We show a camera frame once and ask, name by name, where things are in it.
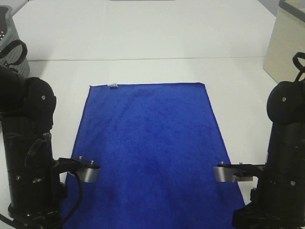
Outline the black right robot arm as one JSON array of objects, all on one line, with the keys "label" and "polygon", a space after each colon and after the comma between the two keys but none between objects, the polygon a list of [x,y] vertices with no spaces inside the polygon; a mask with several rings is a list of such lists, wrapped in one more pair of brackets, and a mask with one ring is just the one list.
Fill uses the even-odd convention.
[{"label": "black right robot arm", "polygon": [[280,82],[267,100],[272,121],[267,161],[251,202],[235,210],[237,229],[297,229],[305,225],[305,82]]}]

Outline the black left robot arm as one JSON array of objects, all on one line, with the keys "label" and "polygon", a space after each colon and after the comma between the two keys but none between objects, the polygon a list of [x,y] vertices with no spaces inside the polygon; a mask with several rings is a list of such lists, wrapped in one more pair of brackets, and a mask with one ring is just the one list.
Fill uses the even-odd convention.
[{"label": "black left robot arm", "polygon": [[9,178],[9,215],[34,229],[60,229],[66,187],[52,183],[50,130],[56,97],[50,85],[0,69],[0,113]]}]

